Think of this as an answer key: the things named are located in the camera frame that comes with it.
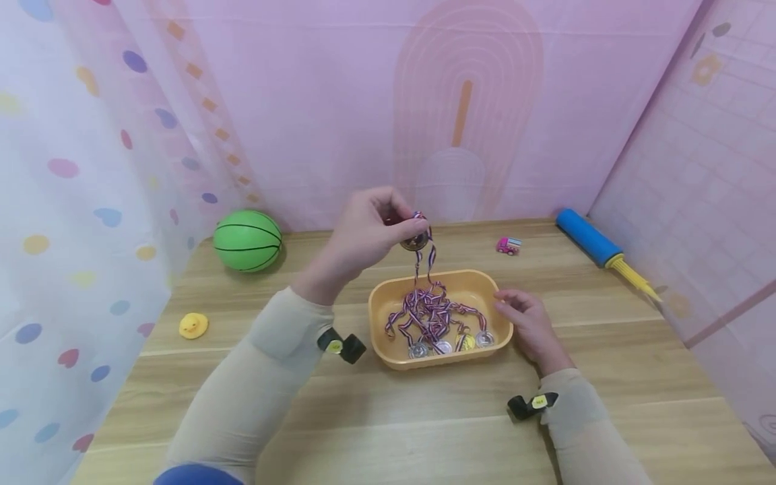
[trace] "left hand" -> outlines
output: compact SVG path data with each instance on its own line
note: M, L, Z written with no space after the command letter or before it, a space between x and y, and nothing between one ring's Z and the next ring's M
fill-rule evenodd
M403 221L387 226L383 221L392 213ZM294 291L313 303L331 305L348 282L385 258L394 245L428 230L428 221L412 215L393 187L354 193L324 249L292 284Z

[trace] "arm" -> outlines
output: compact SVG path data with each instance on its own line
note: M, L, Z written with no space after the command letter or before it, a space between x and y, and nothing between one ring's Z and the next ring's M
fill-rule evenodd
M385 226L391 210L408 220ZM428 229L411 216L389 187L354 194L324 250L269 300L196 394L157 485L254 483L258 456L320 360L317 339L333 323L331 305L364 268Z
M542 424L555 445L564 485L652 483L609 420L595 388L555 335L541 300L517 289L496 293L496 309L515 325L518 343L542 377L539 393L558 393Z

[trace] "orange plastic tray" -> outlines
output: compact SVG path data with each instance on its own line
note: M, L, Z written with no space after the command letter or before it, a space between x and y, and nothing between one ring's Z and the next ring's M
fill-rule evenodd
M432 273L431 279L441 281L447 287L447 296L451 301L477 308L487 319L487 329L493 334L495 343L492 347L487 348L473 348L468 351L411 359L407 348L407 339L398 330L394 339L388 338L385 326L388 322L388 316L401 309L404 295L414 288L414 277L389 279L376 286L372 290L372 294L369 295L369 331L372 334L372 348L391 369L419 369L430 365L451 364L487 357L504 347L512 339L512 324L493 308L493 294L498 291L498 286L491 277L475 269L463 269ZM427 284L428 281L425 277L418 280L418 285L426 287ZM474 315L463 315L458 319L471 328L472 334L480 331L477 318ZM411 333L413 337L419 337L417 329L412 329ZM455 347L454 329L445 340Z

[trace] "hand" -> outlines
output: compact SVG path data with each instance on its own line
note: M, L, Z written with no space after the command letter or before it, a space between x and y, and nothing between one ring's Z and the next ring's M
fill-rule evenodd
M502 289L494 306L517 331L518 346L539 367L539 377L576 367L560 344L544 303L520 289Z
M383 221L396 214L402 222L385 225ZM412 215L393 187L354 193L324 249L291 285L294 292L313 303L331 305L348 282L385 258L394 245L428 230L428 221Z

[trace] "rubber duck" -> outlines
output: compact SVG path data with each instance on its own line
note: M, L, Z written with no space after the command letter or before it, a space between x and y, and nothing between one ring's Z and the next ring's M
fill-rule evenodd
M208 320L202 314L186 314L178 326L178 333L183 338L193 340L200 338L207 331Z

